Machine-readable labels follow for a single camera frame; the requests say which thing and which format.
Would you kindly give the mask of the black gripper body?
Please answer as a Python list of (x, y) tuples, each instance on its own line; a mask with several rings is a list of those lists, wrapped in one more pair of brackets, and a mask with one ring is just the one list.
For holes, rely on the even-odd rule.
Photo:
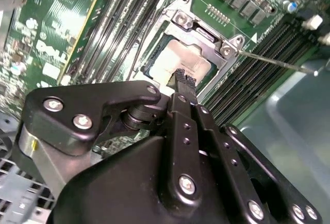
[(143, 139), (75, 176), (51, 223), (244, 223), (223, 173), (192, 138)]

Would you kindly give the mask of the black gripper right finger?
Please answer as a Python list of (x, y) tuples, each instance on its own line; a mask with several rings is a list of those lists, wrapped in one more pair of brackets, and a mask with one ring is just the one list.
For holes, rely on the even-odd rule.
[(185, 91), (197, 122), (205, 192), (188, 223), (321, 223), (317, 209), (235, 126), (217, 126), (197, 103), (195, 79)]

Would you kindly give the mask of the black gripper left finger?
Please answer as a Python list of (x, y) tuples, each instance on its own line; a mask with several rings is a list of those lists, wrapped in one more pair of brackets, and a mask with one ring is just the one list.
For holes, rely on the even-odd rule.
[(26, 97), (18, 145), (57, 200), (79, 173), (148, 137), (198, 141), (184, 71), (166, 96), (150, 82), (36, 89)]

